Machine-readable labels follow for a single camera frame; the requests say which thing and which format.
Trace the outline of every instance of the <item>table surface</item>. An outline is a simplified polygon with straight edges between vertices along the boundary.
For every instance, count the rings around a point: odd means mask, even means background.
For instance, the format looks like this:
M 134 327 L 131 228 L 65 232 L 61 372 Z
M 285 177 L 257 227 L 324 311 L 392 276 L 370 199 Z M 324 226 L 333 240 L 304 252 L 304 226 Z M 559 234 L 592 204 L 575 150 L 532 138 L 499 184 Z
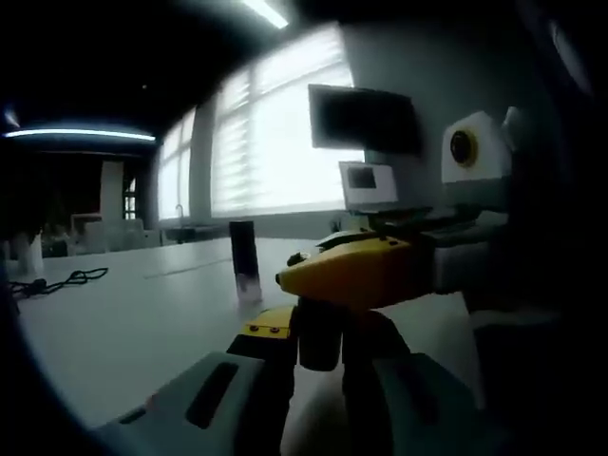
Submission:
M 109 268 L 100 280 L 19 303 L 21 325 L 51 384 L 83 424 L 96 427 L 140 405 L 206 353 L 225 351 L 262 309 L 296 303 L 275 283 L 293 253 L 314 241 L 256 240 L 263 301 L 239 306 L 230 239 L 110 254 L 48 258 L 47 281 Z M 426 352 L 473 390 L 479 368 L 462 297 L 429 295 L 382 311 L 414 352 Z M 302 427 L 314 396 L 339 390 L 340 369 L 295 370 L 285 433 Z

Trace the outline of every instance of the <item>light strip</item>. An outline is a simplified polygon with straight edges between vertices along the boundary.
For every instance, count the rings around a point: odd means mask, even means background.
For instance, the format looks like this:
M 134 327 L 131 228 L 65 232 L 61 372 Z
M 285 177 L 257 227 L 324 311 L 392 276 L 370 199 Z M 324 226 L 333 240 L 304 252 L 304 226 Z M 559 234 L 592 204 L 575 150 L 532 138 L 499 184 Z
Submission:
M 283 29 L 289 24 L 283 16 L 272 9 L 264 0 L 243 0 L 243 3 L 267 19 L 277 29 Z
M 138 135 L 136 133 L 123 133 L 121 131 L 103 131 L 103 130 L 82 130 L 79 128 L 40 128 L 37 130 L 19 130 L 5 133 L 5 138 L 16 138 L 19 136 L 32 135 L 93 135 L 93 136 L 110 136 L 113 138 L 128 138 L 129 140 L 155 141 L 156 138 L 148 135 Z

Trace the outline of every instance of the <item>cable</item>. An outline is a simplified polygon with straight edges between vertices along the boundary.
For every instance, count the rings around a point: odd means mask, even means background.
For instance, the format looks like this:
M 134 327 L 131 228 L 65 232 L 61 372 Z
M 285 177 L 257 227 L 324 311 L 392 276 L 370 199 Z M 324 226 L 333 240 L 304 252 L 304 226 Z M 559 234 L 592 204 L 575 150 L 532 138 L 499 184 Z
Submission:
M 63 282 L 47 284 L 43 278 L 37 278 L 31 283 L 9 282 L 10 292 L 13 295 L 31 297 L 36 295 L 50 295 L 67 285 L 85 285 L 89 280 L 97 280 L 107 274 L 108 268 L 91 269 L 90 271 L 74 271 Z

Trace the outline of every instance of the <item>white blind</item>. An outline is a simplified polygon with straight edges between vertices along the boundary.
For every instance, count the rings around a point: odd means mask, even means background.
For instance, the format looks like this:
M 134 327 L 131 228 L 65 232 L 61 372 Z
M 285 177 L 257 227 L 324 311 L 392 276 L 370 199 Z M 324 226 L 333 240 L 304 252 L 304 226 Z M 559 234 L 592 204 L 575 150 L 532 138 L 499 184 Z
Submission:
M 169 130 L 159 161 L 159 220 L 190 217 L 190 142 L 195 111 Z
M 352 86 L 337 27 L 225 82 L 212 154 L 213 217 L 344 209 L 338 162 L 362 161 L 364 154 L 313 148 L 309 84 Z

